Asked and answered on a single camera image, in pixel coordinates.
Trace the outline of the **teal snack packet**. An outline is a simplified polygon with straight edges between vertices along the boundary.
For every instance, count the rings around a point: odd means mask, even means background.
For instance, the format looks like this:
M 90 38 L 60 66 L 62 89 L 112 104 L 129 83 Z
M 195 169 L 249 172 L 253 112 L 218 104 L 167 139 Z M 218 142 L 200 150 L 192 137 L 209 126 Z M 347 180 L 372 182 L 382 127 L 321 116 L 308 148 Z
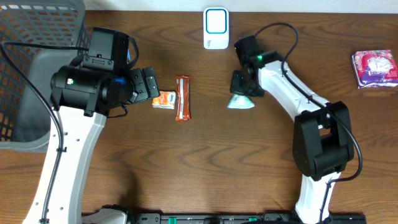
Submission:
M 228 103 L 229 109 L 246 110 L 255 107 L 255 104 L 247 96 L 233 95 Z

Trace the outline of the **orange tissue pack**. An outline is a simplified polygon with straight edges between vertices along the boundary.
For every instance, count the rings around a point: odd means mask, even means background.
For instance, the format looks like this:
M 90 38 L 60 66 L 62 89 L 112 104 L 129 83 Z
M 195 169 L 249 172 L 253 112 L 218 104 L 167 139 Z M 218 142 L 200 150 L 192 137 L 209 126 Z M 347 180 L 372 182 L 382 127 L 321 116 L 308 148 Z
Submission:
M 152 99 L 152 107 L 173 110 L 176 97 L 175 91 L 160 91 L 160 95 Z

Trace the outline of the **orange-brown snack bar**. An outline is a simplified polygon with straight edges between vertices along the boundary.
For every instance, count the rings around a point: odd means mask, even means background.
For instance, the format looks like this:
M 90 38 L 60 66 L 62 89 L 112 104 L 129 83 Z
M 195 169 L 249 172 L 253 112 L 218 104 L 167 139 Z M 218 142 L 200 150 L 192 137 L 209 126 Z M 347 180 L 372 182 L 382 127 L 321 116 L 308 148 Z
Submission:
M 176 121 L 188 121 L 190 114 L 190 77 L 176 76 L 177 81 L 177 114 Z

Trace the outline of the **red purple noodle packet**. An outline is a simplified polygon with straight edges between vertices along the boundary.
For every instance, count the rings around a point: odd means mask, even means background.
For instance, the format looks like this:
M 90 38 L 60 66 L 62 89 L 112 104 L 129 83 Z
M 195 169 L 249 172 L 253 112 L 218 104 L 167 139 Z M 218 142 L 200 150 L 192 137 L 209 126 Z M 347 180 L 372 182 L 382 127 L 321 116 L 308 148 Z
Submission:
M 358 88 L 397 86 L 397 64 L 391 50 L 355 52 L 351 63 Z

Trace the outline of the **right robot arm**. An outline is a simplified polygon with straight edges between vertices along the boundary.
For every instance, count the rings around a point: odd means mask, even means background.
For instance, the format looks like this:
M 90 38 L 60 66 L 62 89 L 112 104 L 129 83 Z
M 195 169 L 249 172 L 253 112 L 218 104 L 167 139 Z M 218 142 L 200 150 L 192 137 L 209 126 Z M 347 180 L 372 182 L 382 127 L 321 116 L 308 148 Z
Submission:
M 329 217 L 334 185 L 354 157 L 348 107 L 330 103 L 309 89 L 277 52 L 238 53 L 242 68 L 233 73 L 231 93 L 270 94 L 294 122 L 292 153 L 302 173 L 295 212 L 302 223 L 321 223 Z

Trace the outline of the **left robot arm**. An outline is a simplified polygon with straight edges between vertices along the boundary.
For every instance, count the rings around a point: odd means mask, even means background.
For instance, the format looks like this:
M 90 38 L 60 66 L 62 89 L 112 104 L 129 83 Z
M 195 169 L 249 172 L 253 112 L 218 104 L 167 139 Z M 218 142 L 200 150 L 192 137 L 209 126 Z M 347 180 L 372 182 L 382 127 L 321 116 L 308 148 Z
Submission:
M 49 145 L 24 223 L 127 223 L 128 213 L 102 208 L 84 216 L 82 197 L 93 149 L 109 112 L 159 96 L 152 67 L 65 65 L 51 78 Z

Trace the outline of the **white barcode scanner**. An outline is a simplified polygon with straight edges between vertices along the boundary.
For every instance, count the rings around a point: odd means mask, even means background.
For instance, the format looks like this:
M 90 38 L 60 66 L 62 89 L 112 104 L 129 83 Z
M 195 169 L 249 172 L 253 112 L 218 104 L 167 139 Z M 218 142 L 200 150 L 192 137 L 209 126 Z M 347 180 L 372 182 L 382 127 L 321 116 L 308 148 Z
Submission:
M 223 50 L 229 45 L 229 11 L 225 7 L 208 7 L 203 11 L 203 46 Z

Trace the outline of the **grey plastic mesh basket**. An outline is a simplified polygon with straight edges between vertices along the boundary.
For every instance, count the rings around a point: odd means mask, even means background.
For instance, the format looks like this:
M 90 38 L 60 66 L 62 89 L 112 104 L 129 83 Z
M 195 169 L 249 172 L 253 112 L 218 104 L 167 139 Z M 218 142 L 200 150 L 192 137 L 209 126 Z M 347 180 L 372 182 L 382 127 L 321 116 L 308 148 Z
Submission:
M 1 0 L 1 149 L 45 152 L 51 118 L 25 79 L 50 101 L 50 79 L 89 47 L 82 0 Z

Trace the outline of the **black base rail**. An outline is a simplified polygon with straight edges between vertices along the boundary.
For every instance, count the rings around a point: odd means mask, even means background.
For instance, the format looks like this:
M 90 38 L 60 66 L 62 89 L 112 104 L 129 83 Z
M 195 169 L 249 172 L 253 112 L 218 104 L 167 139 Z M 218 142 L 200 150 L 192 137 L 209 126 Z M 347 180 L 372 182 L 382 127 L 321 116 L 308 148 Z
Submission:
M 238 224 L 238 223 L 300 223 L 291 213 L 266 212 L 262 215 L 164 215 L 159 213 L 126 214 L 119 210 L 104 209 L 83 217 L 83 223 L 135 224 Z

